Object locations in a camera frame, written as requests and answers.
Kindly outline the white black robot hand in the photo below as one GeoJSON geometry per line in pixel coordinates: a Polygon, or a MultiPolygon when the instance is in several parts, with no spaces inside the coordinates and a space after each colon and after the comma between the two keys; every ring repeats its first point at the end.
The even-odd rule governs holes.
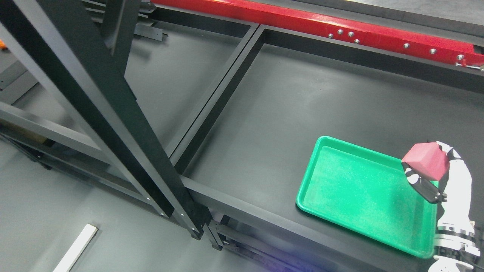
{"type": "Polygon", "coordinates": [[[440,181],[423,178],[408,164],[402,162],[410,186],[428,203],[440,203],[444,212],[437,223],[459,226],[469,224],[472,198],[472,177],[461,155],[452,146],[436,141],[449,159],[449,170],[440,181]]]}

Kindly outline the white robot forearm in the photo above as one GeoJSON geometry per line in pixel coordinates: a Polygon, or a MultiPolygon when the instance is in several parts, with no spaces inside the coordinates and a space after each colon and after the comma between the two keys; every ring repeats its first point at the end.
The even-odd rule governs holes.
{"type": "Polygon", "coordinates": [[[483,240],[478,242],[475,221],[465,226],[438,223],[434,236],[434,263],[429,272],[482,272],[483,240]]]}

